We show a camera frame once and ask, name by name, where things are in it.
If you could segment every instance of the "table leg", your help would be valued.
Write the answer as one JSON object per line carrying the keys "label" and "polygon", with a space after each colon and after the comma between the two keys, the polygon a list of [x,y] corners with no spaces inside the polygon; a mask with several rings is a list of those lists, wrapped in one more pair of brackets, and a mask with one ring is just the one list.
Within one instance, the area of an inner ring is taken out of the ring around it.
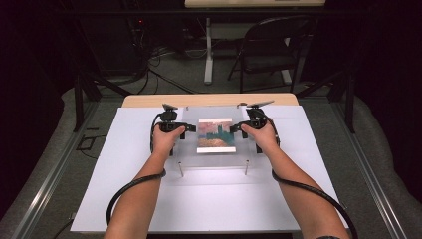
{"label": "table leg", "polygon": [[207,61],[205,65],[204,84],[211,85],[213,59],[212,59],[212,49],[211,49],[211,23],[210,23],[209,18],[207,18],[206,33],[207,33]]}

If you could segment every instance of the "left hand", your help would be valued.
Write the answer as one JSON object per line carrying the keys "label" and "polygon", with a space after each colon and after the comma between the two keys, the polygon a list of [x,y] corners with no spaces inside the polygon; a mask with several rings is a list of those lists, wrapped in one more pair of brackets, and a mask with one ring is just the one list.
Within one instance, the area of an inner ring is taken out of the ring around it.
{"label": "left hand", "polygon": [[165,153],[168,155],[171,148],[177,141],[177,138],[185,132],[186,128],[184,126],[178,127],[171,132],[163,132],[159,129],[157,124],[154,127],[153,133],[153,153]]}

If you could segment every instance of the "wooden table edge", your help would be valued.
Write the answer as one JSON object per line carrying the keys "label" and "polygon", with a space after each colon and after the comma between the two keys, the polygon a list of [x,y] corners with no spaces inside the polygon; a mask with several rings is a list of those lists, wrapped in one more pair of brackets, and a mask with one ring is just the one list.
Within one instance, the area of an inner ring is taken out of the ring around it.
{"label": "wooden table edge", "polygon": [[124,99],[123,108],[156,108],[162,104],[174,107],[233,106],[274,101],[272,105],[298,106],[298,99],[291,93],[273,94],[198,94],[198,95],[133,95]]}

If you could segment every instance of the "black curtain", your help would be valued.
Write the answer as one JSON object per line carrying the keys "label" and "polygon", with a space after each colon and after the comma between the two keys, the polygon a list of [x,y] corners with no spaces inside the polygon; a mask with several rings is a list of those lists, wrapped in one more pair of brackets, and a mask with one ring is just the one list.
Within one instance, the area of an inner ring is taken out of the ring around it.
{"label": "black curtain", "polygon": [[[377,25],[365,36],[366,19],[322,19],[301,81],[317,82],[344,69],[357,56],[355,94],[371,108],[385,132],[397,174],[422,202],[421,100],[422,3],[416,0],[326,0],[325,8],[376,7]],[[356,52],[359,40],[369,43]]]}
{"label": "black curtain", "polygon": [[61,95],[73,87],[76,70],[64,54],[39,1],[0,3],[1,155],[0,216],[27,181],[63,112]]}

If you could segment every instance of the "handheld controller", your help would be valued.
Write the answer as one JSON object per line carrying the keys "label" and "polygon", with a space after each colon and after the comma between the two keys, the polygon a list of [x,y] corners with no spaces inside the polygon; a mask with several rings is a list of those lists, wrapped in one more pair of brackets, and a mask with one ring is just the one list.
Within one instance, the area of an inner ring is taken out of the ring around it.
{"label": "handheld controller", "polygon": [[187,131],[196,132],[196,126],[195,125],[192,125],[192,124],[189,124],[189,123],[186,123],[186,122],[175,122],[175,120],[177,119],[177,112],[174,111],[174,110],[177,110],[176,107],[173,107],[173,106],[168,105],[168,104],[163,104],[162,106],[164,107],[165,112],[163,112],[159,115],[161,122],[158,123],[159,129],[161,131],[171,132],[171,131],[174,131],[175,129],[177,129],[181,126],[184,126],[185,132],[180,135],[180,139],[185,139],[185,133]]}
{"label": "handheld controller", "polygon": [[[242,138],[247,138],[248,134],[245,133],[241,129],[242,124],[246,124],[246,125],[248,125],[252,128],[255,128],[255,129],[263,128],[265,126],[265,124],[267,123],[267,118],[265,117],[264,111],[262,109],[260,109],[260,107],[267,105],[267,104],[270,104],[272,102],[273,101],[247,105],[247,108],[249,108],[249,109],[246,109],[246,112],[249,116],[249,120],[240,121],[240,122],[230,126],[230,132],[237,132],[237,131],[240,130],[242,132]],[[261,150],[261,148],[258,147],[257,144],[255,144],[255,147],[257,149],[257,153],[263,152]]]}

